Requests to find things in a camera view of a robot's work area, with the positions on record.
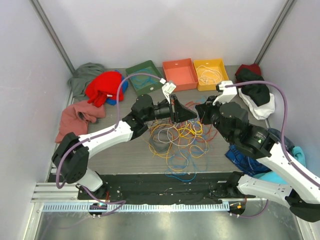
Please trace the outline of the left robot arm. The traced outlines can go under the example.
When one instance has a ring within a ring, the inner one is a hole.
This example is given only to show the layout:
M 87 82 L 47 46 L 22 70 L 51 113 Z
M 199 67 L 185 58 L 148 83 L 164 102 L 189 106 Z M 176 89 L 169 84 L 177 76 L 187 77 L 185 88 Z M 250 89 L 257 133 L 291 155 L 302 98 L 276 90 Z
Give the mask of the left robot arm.
M 67 184 L 78 184 L 89 196 L 103 199 L 108 186 L 97 172 L 89 169 L 91 157 L 140 137 L 149 129 L 148 122 L 170 119 L 172 123 L 183 123 L 196 117 L 197 113 L 181 104 L 175 94 L 158 104 L 153 103 L 150 95 L 140 95 L 130 113 L 116 124 L 90 134 L 77 136 L 70 132 L 64 136 L 51 158 L 56 166 L 56 181 L 62 179 Z

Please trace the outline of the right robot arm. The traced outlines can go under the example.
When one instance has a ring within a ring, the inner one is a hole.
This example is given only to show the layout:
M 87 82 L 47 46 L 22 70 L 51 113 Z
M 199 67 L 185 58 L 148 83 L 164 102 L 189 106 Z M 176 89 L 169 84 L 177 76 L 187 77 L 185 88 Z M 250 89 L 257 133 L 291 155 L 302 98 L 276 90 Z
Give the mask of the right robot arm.
M 248 112 L 236 102 L 214 103 L 210 96 L 195 109 L 204 125 L 214 128 L 243 155 L 257 160 L 285 180 L 285 184 L 255 179 L 233 172 L 227 180 L 226 193 L 233 198 L 240 194 L 265 198 L 281 204 L 307 222 L 320 220 L 320 179 L 288 154 L 283 141 L 265 128 L 249 122 Z

